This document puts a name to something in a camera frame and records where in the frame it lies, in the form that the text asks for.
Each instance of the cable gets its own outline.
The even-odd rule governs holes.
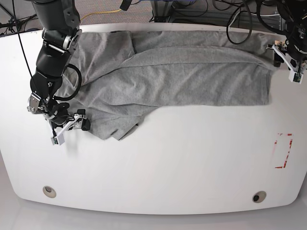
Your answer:
[[[228,1],[225,1],[225,0],[215,0],[215,1],[219,1],[219,2],[222,2],[222,3],[226,3],[228,5],[231,5],[231,6],[240,6],[243,4],[243,2],[228,2]]]
[[[19,38],[19,42],[20,42],[20,46],[21,46],[21,50],[23,51],[23,54],[24,54],[24,60],[27,64],[27,67],[28,67],[28,70],[29,70],[29,73],[30,73],[30,76],[31,78],[33,79],[33,76],[32,76],[32,73],[30,71],[30,67],[29,67],[29,64],[28,64],[28,61],[27,61],[27,58],[25,56],[25,53],[24,53],[24,47],[23,47],[23,44],[21,42],[21,38],[20,38],[20,34],[19,34],[19,29],[18,29],[18,26],[17,26],[17,19],[16,19],[16,13],[15,13],[15,4],[14,4],[14,0],[12,0],[12,7],[13,7],[13,14],[14,14],[14,19],[15,19],[15,25],[16,25],[16,30],[17,30],[17,34],[18,34],[18,38]]]
[[[177,20],[183,20],[183,21],[187,21],[187,22],[189,22],[189,23],[194,23],[194,24],[201,24],[201,25],[214,25],[214,26],[219,26],[219,25],[217,25],[217,24],[213,24],[213,23],[197,23],[197,22],[194,22],[194,21],[192,21],[192,20],[189,20],[189,19],[175,19],[174,21],[173,21],[173,23],[175,23],[175,21],[177,21]]]
[[[79,92],[79,90],[81,88],[82,75],[81,75],[80,70],[76,66],[74,66],[73,64],[68,64],[67,67],[71,68],[71,69],[74,69],[77,72],[77,74],[78,74],[78,85],[77,85],[77,88],[76,88],[75,92],[73,92],[73,94],[71,96],[69,96],[69,97],[57,97],[57,96],[54,96],[53,97],[54,100],[64,101],[64,102],[70,101],[72,98],[74,98],[78,94],[78,92]]]
[[[151,22],[154,21],[154,12],[152,11],[152,13],[153,13],[153,16],[152,16],[152,18],[148,21],[149,23],[151,23]]]
[[[186,14],[180,13],[180,12],[178,12],[178,11],[176,11],[176,10],[175,10],[175,12],[176,12],[176,13],[179,13],[179,14],[181,14],[181,15],[183,15],[183,16],[187,16],[187,17],[201,17],[201,16],[203,16],[203,15],[208,11],[208,8],[209,8],[208,1],[207,1],[207,0],[205,0],[205,1],[206,1],[207,8],[206,8],[206,10],[205,10],[202,14],[200,14],[200,15],[186,15]]]
[[[177,3],[181,8],[186,8],[186,7],[188,7],[188,6],[191,6],[191,5],[195,4],[196,2],[197,2],[197,0],[190,1],[190,2],[188,3],[188,5],[185,5],[185,4],[180,3],[179,1],[175,1],[175,3]]]
[[[91,16],[91,15],[93,15],[93,14],[116,13],[116,12],[120,12],[120,11],[121,11],[121,9],[116,10],[116,11],[101,11],[101,12],[89,13],[89,14],[85,15],[84,17],[82,17],[82,18],[81,18],[81,21],[82,21],[84,18],[86,18],[86,17],[88,17],[88,16]]]
[[[232,20],[232,22],[229,24],[229,27],[232,26],[232,24],[236,21],[236,18],[237,18],[241,13],[245,13],[245,12],[247,12],[247,11],[239,11],[239,12],[235,15],[235,17],[234,17],[234,19]]]
[[[242,0],[242,2],[243,2],[244,7],[246,8],[246,11],[247,11],[248,17],[249,17],[249,32],[248,32],[248,36],[247,36],[242,42],[234,42],[234,41],[231,40],[231,38],[230,38],[230,36],[229,36],[229,25],[230,25],[230,23],[231,23],[231,19],[232,19],[232,17],[234,16],[234,14],[235,14],[238,10],[241,9],[241,7],[238,7],[238,8],[234,11],[234,13],[231,15],[231,17],[229,18],[229,21],[228,21],[227,26],[226,26],[226,35],[227,35],[227,38],[228,38],[228,40],[229,40],[232,44],[234,44],[234,45],[239,45],[239,44],[242,44],[242,43],[246,42],[246,41],[250,38],[251,33],[252,33],[252,31],[253,31],[253,20],[252,20],[252,15],[251,15],[249,6],[248,6],[246,0]]]
[[[136,5],[136,4],[138,4],[138,3],[140,3],[141,1],[138,1],[138,2],[136,2],[136,3],[131,3],[130,5]]]
[[[218,1],[218,2],[223,2],[223,1],[212,0],[212,5],[213,5],[213,7],[216,8],[218,11],[226,11],[226,10],[230,9],[231,7],[233,7],[233,5],[229,4],[228,7],[226,7],[226,8],[223,8],[223,9],[218,8],[218,7],[216,6],[216,3],[215,3],[216,1]]]
[[[35,18],[36,16],[37,16],[36,14],[33,14],[31,16],[27,16],[27,17],[20,18],[20,19],[17,19],[17,20],[15,20],[14,16],[13,16],[9,20],[9,23],[7,23],[7,24],[0,24],[0,28],[5,28],[6,27],[5,32],[1,33],[1,35],[6,35],[8,30],[11,32],[10,35],[16,34],[16,32],[13,29],[13,27],[16,27],[16,25],[18,26],[18,31],[21,32],[22,26],[24,25],[24,28],[25,28],[26,24],[29,21],[37,19],[37,18]]]
[[[237,17],[241,14],[241,13],[244,13],[244,12],[247,12],[247,11],[240,11],[238,12],[234,19],[232,20],[232,22],[229,24],[229,27],[232,26],[232,24],[236,21]],[[276,13],[276,14],[265,14],[265,15],[261,15],[261,17],[274,17],[274,16],[280,16],[280,14]]]
[[[273,16],[280,16],[280,14],[276,13],[276,14],[265,14],[265,15],[260,15],[261,17],[273,17]]]
[[[268,30],[272,31],[273,33],[276,33],[278,35],[289,35],[289,33],[285,30],[278,30],[278,29],[275,29],[269,25],[267,25],[263,19],[261,18],[261,14],[260,14],[260,10],[261,10],[261,6],[262,6],[262,3],[264,2],[264,0],[258,0],[256,3],[257,3],[257,18],[259,20],[259,22],[265,27],[267,28]],[[274,2],[276,2],[277,4],[281,4],[278,0],[274,0]]]

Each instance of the metal stand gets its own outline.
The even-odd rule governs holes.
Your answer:
[[[207,11],[201,15],[203,11],[176,9],[175,1],[153,0],[151,1],[154,14],[155,23],[173,23],[173,22],[190,22],[203,23],[226,26],[232,12],[228,11]],[[284,20],[281,17],[266,17],[263,18],[265,23],[274,28],[283,28]],[[249,24],[249,17],[247,14],[240,15],[240,27],[247,27]],[[255,30],[265,30],[257,17],[253,17],[253,27]]]

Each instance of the wire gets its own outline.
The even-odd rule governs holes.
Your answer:
[[[91,15],[93,15],[93,14],[116,13],[116,12],[120,12],[120,11],[121,11],[121,9],[116,10],[116,11],[101,11],[101,12],[89,13],[89,14],[85,15],[84,17],[82,17],[82,18],[81,18],[81,21],[82,21],[84,18],[86,18],[86,17],[88,17],[88,16],[91,16]]]
[[[188,6],[191,6],[191,5],[195,4],[196,2],[197,2],[197,0],[190,1],[190,2],[188,3],[188,5],[185,5],[185,4],[180,3],[180,1],[175,1],[175,3],[177,3],[181,8],[186,8],[186,7],[188,7]]]
[[[25,18],[31,18],[31,17],[35,17],[35,16],[37,16],[37,14],[36,14],[36,13],[35,13],[35,14],[33,14],[33,15],[31,15],[31,16],[27,16],[27,17],[24,17],[24,18],[20,18],[20,19],[18,19],[18,20],[25,19]]]
[[[229,27],[232,26],[232,24],[236,21],[236,18],[237,18],[241,13],[245,13],[245,12],[247,12],[247,11],[239,11],[239,12],[235,15],[235,17],[234,17],[234,19],[232,20],[232,22],[229,24]]]
[[[80,70],[76,66],[74,66],[73,64],[68,64],[67,67],[75,70],[77,72],[77,74],[78,74],[78,85],[77,85],[77,88],[76,88],[75,92],[73,92],[73,94],[71,96],[69,96],[69,97],[57,97],[57,96],[54,96],[53,97],[54,100],[64,101],[64,102],[70,101],[72,98],[74,98],[78,94],[78,92],[79,92],[79,90],[81,88],[82,75],[81,75]]]
[[[217,25],[217,24],[213,24],[213,23],[198,23],[198,22],[194,22],[194,21],[192,21],[192,20],[189,20],[189,19],[183,19],[183,18],[178,18],[178,19],[175,19],[175,20],[173,21],[173,23],[175,23],[175,21],[177,21],[177,20],[187,21],[187,22],[189,22],[189,23],[194,23],[194,24],[219,26],[219,25]]]
[[[12,7],[13,7],[13,14],[14,14],[14,19],[15,19],[15,25],[16,25],[16,30],[17,30],[17,34],[18,34],[18,38],[19,38],[21,50],[23,51],[24,60],[25,60],[25,62],[26,62],[26,64],[27,64],[27,67],[28,67],[30,76],[31,76],[31,78],[33,79],[33,76],[32,76],[32,73],[31,73],[31,71],[30,71],[30,67],[29,67],[28,61],[27,61],[27,57],[25,56],[25,53],[24,53],[24,47],[23,47],[23,44],[22,44],[22,42],[21,42],[21,38],[20,38],[20,34],[19,34],[19,29],[18,29],[18,26],[17,26],[17,19],[16,19],[16,12],[15,12],[14,0],[12,0]]]
[[[246,2],[246,0],[242,0],[243,2],[243,5],[248,13],[248,17],[249,17],[249,32],[248,32],[248,36],[242,41],[242,42],[234,42],[233,40],[231,40],[230,36],[229,36],[229,25],[231,23],[231,19],[232,17],[234,16],[234,14],[241,9],[242,6],[238,7],[234,13],[231,15],[231,17],[229,18],[229,21],[228,21],[228,24],[226,26],[226,35],[227,35],[227,38],[228,40],[234,44],[234,45],[239,45],[239,44],[242,44],[242,43],[245,43],[251,36],[251,33],[253,31],[253,20],[252,20],[252,15],[251,15],[251,12],[250,12],[250,9],[249,9],[249,6],[248,6],[248,3]]]
[[[186,15],[186,14],[180,13],[180,12],[178,12],[178,11],[176,11],[176,10],[175,10],[175,12],[176,12],[176,13],[179,13],[179,14],[181,14],[181,15],[183,15],[183,16],[187,16],[187,17],[201,17],[201,16],[203,16],[203,15],[208,11],[208,8],[209,8],[208,1],[207,1],[207,0],[205,0],[205,1],[206,1],[207,8],[206,8],[206,10],[205,10],[202,14],[200,14],[200,15]]]
[[[27,26],[27,23],[28,21],[31,21],[31,20],[35,20],[35,19],[38,19],[38,18],[34,18],[36,16],[36,14],[30,16],[28,19],[26,19],[24,22],[24,32],[25,32],[25,27]]]
[[[231,7],[233,7],[233,5],[228,4],[228,7],[226,7],[226,8],[223,8],[223,9],[218,8],[218,7],[216,6],[216,2],[217,2],[217,1],[218,1],[218,2],[223,2],[223,1],[212,0],[212,5],[213,5],[213,7],[216,8],[217,10],[219,10],[219,11],[226,11],[226,10],[230,9]]]
[[[138,3],[140,3],[141,1],[138,1],[138,2],[136,2],[136,3],[131,3],[130,5],[136,5],[136,4],[138,4]]]
[[[152,13],[153,13],[153,16],[152,16],[152,18],[148,21],[149,23],[151,23],[151,22],[154,21],[154,12],[152,11]]]
[[[273,33],[276,33],[278,35],[289,35],[289,33],[285,30],[279,30],[279,29],[275,29],[269,25],[267,25],[263,19],[261,18],[261,14],[260,14],[260,10],[261,10],[261,6],[262,6],[262,3],[264,2],[264,0],[258,0],[256,3],[257,3],[257,18],[259,20],[259,22],[265,27],[267,28],[268,30],[272,31]]]
[[[280,14],[276,13],[276,14],[265,14],[265,15],[260,15],[261,17],[273,17],[273,16],[280,16]]]
[[[219,1],[219,2],[222,2],[222,3],[226,3],[228,5],[231,5],[231,6],[240,6],[243,4],[243,2],[228,2],[228,1],[225,1],[225,0],[215,0],[215,1]]]
[[[237,17],[241,14],[241,13],[246,13],[247,11],[240,11],[238,12],[234,19],[232,20],[232,22],[229,24],[229,27],[232,26],[232,24],[236,21]],[[265,14],[265,15],[261,15],[261,17],[274,17],[274,16],[280,16],[280,14],[276,13],[276,14]]]

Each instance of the floor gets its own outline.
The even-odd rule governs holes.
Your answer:
[[[75,0],[76,8],[79,11],[80,17],[100,11],[114,11],[119,9],[122,0]],[[181,1],[183,4],[189,2],[189,0]],[[208,4],[208,11],[217,10],[213,7],[213,0],[197,0],[195,4],[189,6],[189,9],[197,9],[205,11]],[[11,0],[0,0],[2,6],[4,6],[10,13],[12,13],[12,1]],[[217,3],[217,7],[224,8],[224,3]],[[255,11],[255,5],[252,3],[251,11]],[[15,0],[15,10],[17,18],[23,18],[31,16],[35,13],[31,2],[25,0]],[[268,13],[275,12],[275,9],[264,9]],[[128,11],[120,11],[116,13],[108,14],[94,14],[81,21],[82,24],[99,24],[99,23],[146,23],[152,17],[152,8],[150,1],[142,0],[136,5],[131,5]],[[10,19],[2,9],[0,9],[0,23],[7,23]],[[26,25],[26,30],[30,28],[42,29],[39,20],[29,21]]]
[[[131,215],[41,204],[14,193],[0,152],[1,230],[306,230],[306,213],[307,179],[288,206],[237,213]]]

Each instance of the white table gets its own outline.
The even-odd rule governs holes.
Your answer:
[[[224,30],[164,23],[82,29]],[[34,73],[41,32],[21,38]],[[64,145],[52,146],[43,116],[26,109],[30,77],[17,36],[1,38],[0,50],[0,150],[23,199],[108,212],[206,214],[284,206],[297,197],[307,171],[307,81],[291,83],[287,70],[273,76],[267,106],[165,107],[123,141],[75,130],[66,133]],[[291,139],[286,167],[276,168]],[[56,190],[55,198],[44,195],[46,185]],[[258,191],[267,197],[256,204]]]

